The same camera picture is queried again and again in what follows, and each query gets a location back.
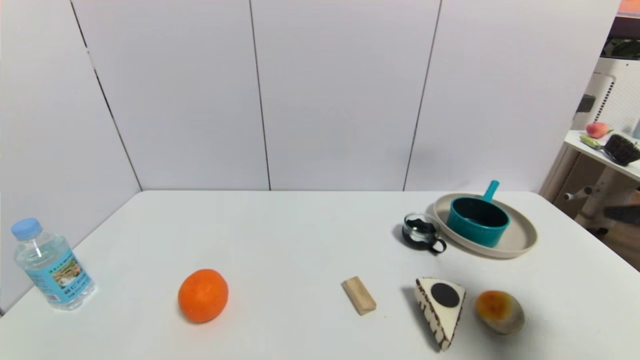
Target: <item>plastic bottle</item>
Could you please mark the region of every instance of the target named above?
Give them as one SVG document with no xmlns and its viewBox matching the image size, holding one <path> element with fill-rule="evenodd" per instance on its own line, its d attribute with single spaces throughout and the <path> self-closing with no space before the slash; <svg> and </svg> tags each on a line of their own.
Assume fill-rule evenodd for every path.
<svg viewBox="0 0 640 360">
<path fill-rule="evenodd" d="M 51 306 L 73 310 L 95 289 L 89 275 L 64 236 L 42 230 L 38 220 L 26 218 L 11 226 L 18 239 L 13 259 L 29 275 Z"/>
<path fill-rule="evenodd" d="M 634 129 L 633 135 L 634 138 L 640 139 L 640 120 L 636 124 L 636 128 Z"/>
</svg>

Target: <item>teal pot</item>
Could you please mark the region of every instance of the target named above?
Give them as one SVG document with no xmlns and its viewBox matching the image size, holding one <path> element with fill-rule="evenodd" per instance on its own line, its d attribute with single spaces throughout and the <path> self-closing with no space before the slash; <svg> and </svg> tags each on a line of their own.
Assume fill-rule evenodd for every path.
<svg viewBox="0 0 640 360">
<path fill-rule="evenodd" d="M 511 219 L 504 210 L 491 203 L 500 183 L 491 182 L 482 199 L 458 197 L 451 202 L 447 226 L 460 236 L 486 247 L 498 245 Z"/>
</svg>

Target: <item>beige plate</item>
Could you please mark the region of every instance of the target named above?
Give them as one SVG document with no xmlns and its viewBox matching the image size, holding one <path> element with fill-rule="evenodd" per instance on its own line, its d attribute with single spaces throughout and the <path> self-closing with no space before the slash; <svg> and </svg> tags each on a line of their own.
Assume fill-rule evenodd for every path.
<svg viewBox="0 0 640 360">
<path fill-rule="evenodd" d="M 511 259 L 517 258 L 531 250 L 538 241 L 536 228 L 527 218 L 524 217 L 523 214 L 519 213 L 511 206 L 505 205 L 496 200 L 493 200 L 492 203 L 500 206 L 500 208 L 509 214 L 509 217 L 511 218 L 511 223 L 502 234 L 498 245 L 495 247 L 486 247 L 458 235 L 447 226 L 447 219 L 449 218 L 451 201 L 461 196 L 482 197 L 481 195 L 473 195 L 470 193 L 452 193 L 445 195 L 433 204 L 433 212 L 435 213 L 438 221 L 442 224 L 442 232 L 462 247 L 492 258 Z"/>
</svg>

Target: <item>green handle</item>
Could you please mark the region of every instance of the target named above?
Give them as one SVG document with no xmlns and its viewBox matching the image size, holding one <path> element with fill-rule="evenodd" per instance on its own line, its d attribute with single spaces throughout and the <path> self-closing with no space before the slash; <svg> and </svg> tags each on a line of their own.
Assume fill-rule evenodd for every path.
<svg viewBox="0 0 640 360">
<path fill-rule="evenodd" d="M 484 196 L 482 196 L 482 199 L 486 202 L 491 202 L 493 194 L 495 194 L 495 191 L 498 190 L 499 185 L 500 183 L 498 182 L 498 180 L 492 180 L 491 184 L 489 184 L 489 189 L 486 190 Z"/>
</svg>

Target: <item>brown egg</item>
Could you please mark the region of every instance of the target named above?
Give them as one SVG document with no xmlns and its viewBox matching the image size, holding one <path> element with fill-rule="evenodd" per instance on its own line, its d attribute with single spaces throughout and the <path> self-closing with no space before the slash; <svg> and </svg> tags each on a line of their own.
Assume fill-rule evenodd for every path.
<svg viewBox="0 0 640 360">
<path fill-rule="evenodd" d="M 516 298 L 503 291 L 486 291 L 476 299 L 476 315 L 498 335 L 510 335 L 524 326 L 524 311 Z"/>
</svg>

